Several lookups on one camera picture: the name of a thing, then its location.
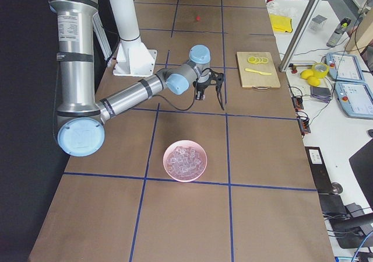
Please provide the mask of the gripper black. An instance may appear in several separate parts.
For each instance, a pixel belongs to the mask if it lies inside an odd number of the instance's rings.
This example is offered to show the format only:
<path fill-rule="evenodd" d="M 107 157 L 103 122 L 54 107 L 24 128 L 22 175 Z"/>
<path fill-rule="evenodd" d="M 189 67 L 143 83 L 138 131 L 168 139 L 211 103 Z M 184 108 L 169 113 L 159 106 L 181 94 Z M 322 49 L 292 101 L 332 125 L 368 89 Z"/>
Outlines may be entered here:
<path fill-rule="evenodd" d="M 209 86 L 215 86 L 218 103 L 220 105 L 220 108 L 224 110 L 223 95 L 221 91 L 223 82 L 224 82 L 223 73 L 216 72 L 212 70 L 211 68 L 205 68 L 202 71 L 202 76 L 193 83 L 193 86 L 196 89 L 195 99 L 204 100 L 205 89 Z"/>

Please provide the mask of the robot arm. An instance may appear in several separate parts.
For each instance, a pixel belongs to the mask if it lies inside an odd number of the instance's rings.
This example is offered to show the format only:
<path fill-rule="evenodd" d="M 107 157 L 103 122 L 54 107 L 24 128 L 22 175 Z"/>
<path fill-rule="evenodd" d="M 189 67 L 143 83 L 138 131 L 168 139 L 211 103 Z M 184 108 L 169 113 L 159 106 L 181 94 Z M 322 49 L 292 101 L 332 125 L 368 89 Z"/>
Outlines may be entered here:
<path fill-rule="evenodd" d="M 98 39 L 107 59 L 112 56 L 98 15 L 98 0 L 49 0 L 57 15 L 62 103 L 57 108 L 57 143 L 69 155 L 88 156 L 104 143 L 107 120 L 128 111 L 168 89 L 176 95 L 193 88 L 195 99 L 203 100 L 205 89 L 216 88 L 221 98 L 224 75 L 210 67 L 210 51 L 196 45 L 188 60 L 176 68 L 154 70 L 157 51 L 148 49 L 140 38 L 133 0 L 109 0 L 118 29 L 116 76 L 137 76 L 139 80 L 101 100 L 94 92 L 93 40 Z"/>

